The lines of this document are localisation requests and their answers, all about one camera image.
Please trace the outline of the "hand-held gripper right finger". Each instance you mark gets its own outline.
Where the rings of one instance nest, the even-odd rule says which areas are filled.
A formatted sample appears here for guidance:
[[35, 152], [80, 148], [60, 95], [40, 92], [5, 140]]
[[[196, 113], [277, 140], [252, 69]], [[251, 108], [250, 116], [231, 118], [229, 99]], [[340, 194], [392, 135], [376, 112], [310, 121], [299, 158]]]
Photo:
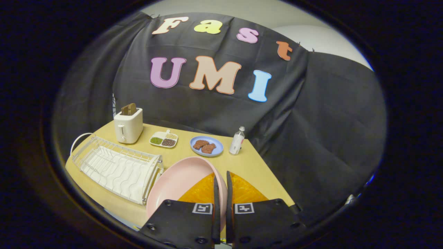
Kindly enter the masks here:
[[307, 227], [282, 199], [234, 202], [234, 173], [227, 172], [226, 242], [233, 249], [282, 249]]

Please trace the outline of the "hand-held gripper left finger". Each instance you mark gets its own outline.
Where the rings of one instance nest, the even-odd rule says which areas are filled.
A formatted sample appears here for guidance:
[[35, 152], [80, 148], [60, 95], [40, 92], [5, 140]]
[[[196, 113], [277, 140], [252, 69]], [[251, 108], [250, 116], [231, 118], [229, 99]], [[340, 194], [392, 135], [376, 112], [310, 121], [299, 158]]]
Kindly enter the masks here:
[[209, 190], [209, 202], [164, 200], [139, 233], [173, 249], [213, 249], [221, 230], [217, 178], [211, 173], [196, 186]]

